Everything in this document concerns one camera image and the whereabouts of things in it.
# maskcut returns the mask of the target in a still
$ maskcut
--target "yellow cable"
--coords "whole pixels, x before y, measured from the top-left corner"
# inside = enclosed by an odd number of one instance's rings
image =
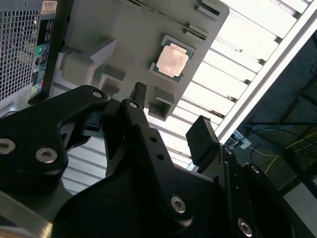
[[[313,135],[315,135],[315,134],[317,134],[317,132],[315,132],[315,133],[313,133],[313,134],[310,134],[310,135],[308,135],[307,137],[304,137],[304,139],[301,139],[301,140],[299,140],[299,141],[296,141],[296,142],[294,142],[293,144],[290,144],[290,145],[287,146],[285,149],[287,150],[288,148],[291,148],[293,145],[296,145],[296,144],[298,144],[299,142],[302,142],[303,140],[305,140],[305,139],[307,139],[307,138],[309,138],[309,137],[311,137],[311,136],[313,136]],[[274,164],[274,162],[277,160],[278,157],[279,157],[279,155],[276,156],[274,160],[272,160],[272,162],[269,164],[269,166],[267,167],[267,169],[266,169],[266,171],[264,172],[264,174],[267,174],[269,168],[271,168],[272,164]]]

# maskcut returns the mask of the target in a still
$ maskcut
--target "green port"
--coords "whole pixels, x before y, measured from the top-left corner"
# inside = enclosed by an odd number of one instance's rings
[[[38,54],[42,53],[42,51],[43,51],[42,46],[38,47]]]

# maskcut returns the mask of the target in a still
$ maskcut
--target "usb port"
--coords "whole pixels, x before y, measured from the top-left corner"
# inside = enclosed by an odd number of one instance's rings
[[[35,66],[40,65],[40,63],[41,63],[41,58],[37,58],[35,61]]]

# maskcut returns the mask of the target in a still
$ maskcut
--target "mesh grille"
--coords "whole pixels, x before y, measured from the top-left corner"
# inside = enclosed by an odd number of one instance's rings
[[[0,11],[0,101],[31,82],[39,11]]]

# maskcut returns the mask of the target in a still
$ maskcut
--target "power strip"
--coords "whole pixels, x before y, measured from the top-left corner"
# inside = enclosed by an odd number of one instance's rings
[[[243,134],[241,134],[240,132],[238,132],[237,130],[235,130],[233,134],[234,134],[235,140],[242,141],[243,144],[240,145],[241,149],[244,150],[245,148],[247,148],[251,145],[251,142],[247,138],[245,138],[245,136]]]

